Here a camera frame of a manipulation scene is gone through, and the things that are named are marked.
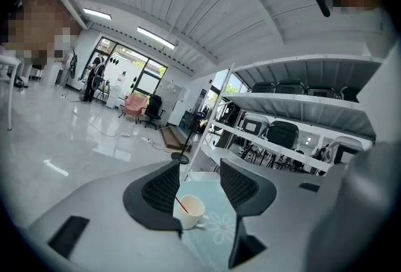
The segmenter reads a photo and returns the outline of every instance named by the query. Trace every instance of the ceiling light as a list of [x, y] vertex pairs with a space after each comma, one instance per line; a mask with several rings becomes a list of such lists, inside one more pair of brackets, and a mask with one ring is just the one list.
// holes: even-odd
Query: ceiling light
[[108, 20], [112, 20], [112, 17], [109, 14], [101, 13], [100, 11], [88, 9], [88, 8], [83, 8], [84, 12], [87, 14], [92, 14], [94, 16], [102, 17]]
[[159, 36], [151, 33], [150, 31], [147, 31], [141, 27], [138, 27], [138, 32], [141, 34], [144, 34], [148, 37], [151, 37], [152, 39], [158, 41], [159, 43], [162, 43], [164, 46], [169, 47], [170, 49], [174, 49], [175, 46], [172, 43], [169, 43], [167, 40], [164, 40], [163, 38], [160, 38]]

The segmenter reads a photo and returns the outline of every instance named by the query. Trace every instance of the glossy white floor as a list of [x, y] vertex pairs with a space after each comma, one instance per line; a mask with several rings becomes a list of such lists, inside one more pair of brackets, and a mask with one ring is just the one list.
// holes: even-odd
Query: glossy white floor
[[[0, 191], [22, 227], [91, 180], [170, 160], [169, 153], [142, 140], [164, 148], [154, 128], [118, 118], [117, 109], [99, 102], [69, 102], [78, 99], [77, 92], [35, 81], [22, 93], [14, 89], [13, 129], [7, 131], [7, 87], [0, 97]], [[68, 99], [61, 98], [66, 92]]]

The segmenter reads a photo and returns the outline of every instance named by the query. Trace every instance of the pink chair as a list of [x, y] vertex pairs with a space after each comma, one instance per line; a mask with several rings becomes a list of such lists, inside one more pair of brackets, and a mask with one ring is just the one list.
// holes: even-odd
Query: pink chair
[[131, 94], [125, 100], [123, 112], [118, 117], [120, 118], [123, 114], [124, 116], [128, 114], [132, 117], [135, 117], [135, 123], [138, 123], [139, 115], [141, 115], [142, 110], [146, 108], [147, 101], [147, 98], [140, 97], [136, 94]]

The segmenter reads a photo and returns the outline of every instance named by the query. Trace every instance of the straw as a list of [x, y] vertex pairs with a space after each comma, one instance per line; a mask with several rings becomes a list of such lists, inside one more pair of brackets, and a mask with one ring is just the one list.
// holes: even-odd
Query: straw
[[184, 207], [184, 205], [182, 205], [181, 202], [178, 200], [177, 196], [175, 197], [175, 199], [177, 200], [178, 204], [181, 205], [181, 207], [184, 209], [184, 211], [185, 211], [186, 213], [189, 214], [189, 212], [188, 212], [187, 209]]

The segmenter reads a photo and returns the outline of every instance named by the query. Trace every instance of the cup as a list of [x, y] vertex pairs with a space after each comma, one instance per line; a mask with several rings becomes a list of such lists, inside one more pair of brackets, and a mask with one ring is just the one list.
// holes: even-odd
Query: cup
[[177, 206], [175, 217], [181, 221], [182, 229], [192, 229], [194, 226], [204, 228], [206, 224], [198, 224], [198, 220], [203, 217], [209, 219], [205, 214], [205, 205], [196, 196], [186, 195], [180, 200], [181, 204], [188, 211], [182, 208], [180, 204]]

